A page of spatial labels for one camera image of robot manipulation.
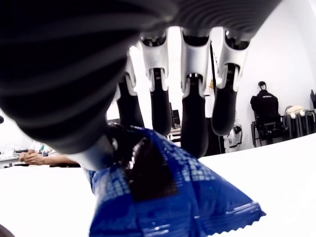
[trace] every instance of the blue plastic wrapper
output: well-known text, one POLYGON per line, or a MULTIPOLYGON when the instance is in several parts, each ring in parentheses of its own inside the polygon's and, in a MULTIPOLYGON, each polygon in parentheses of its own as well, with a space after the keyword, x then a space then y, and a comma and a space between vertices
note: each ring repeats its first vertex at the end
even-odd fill
POLYGON ((87 171, 97 198, 91 237, 203 237, 244 228, 265 215, 257 202, 183 149, 152 130, 137 132, 161 154, 163 170, 155 174, 154 165, 147 167, 157 179, 151 185, 140 177, 146 183, 138 188, 120 164, 87 171), (160 191, 152 198, 150 190, 160 191))

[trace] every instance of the black jacket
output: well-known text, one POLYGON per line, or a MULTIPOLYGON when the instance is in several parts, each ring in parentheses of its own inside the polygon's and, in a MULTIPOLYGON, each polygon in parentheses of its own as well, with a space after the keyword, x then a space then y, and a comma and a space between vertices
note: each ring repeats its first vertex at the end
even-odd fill
POLYGON ((253 111, 264 121, 279 116, 278 100, 267 90, 261 90, 257 96, 253 96, 250 101, 253 111))

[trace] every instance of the human hand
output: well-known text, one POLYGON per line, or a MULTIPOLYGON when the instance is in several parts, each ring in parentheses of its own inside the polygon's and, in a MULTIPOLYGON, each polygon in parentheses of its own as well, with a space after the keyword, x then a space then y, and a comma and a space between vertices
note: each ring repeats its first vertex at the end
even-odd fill
POLYGON ((29 154, 27 152, 21 152, 20 153, 20 157, 19 157, 19 161, 20 162, 24 162, 25 158, 28 156, 29 154))
POLYGON ((30 154, 25 159, 26 164, 32 164, 32 165, 43 165, 45 164, 45 158, 42 157, 40 154, 30 154))

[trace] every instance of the white table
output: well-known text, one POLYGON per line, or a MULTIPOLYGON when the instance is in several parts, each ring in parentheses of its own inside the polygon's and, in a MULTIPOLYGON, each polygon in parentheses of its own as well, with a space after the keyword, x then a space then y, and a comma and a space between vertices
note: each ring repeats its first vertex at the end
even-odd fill
POLYGON ((11 156, 11 157, 5 157, 1 158, 0 157, 0 164, 9 164, 9 166, 12 166, 12 163, 19 162, 19 157, 18 156, 11 156))
MULTIPOLYGON (((316 237, 316 134, 200 161, 267 213, 222 237, 316 237)), ((0 223, 16 237, 86 237, 95 198, 79 168, 0 170, 0 223)))
POLYGON ((0 223, 16 237, 87 237, 95 197, 80 168, 0 170, 0 223))

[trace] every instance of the person in black jacket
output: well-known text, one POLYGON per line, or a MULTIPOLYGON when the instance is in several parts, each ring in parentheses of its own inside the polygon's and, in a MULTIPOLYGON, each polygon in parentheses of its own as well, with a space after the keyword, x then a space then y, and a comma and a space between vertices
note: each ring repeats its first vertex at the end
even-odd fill
POLYGON ((258 83, 261 91, 257 96, 251 98, 250 104, 256 115, 259 116, 262 122, 274 121, 279 116, 278 100, 267 91, 267 86, 264 81, 258 83))

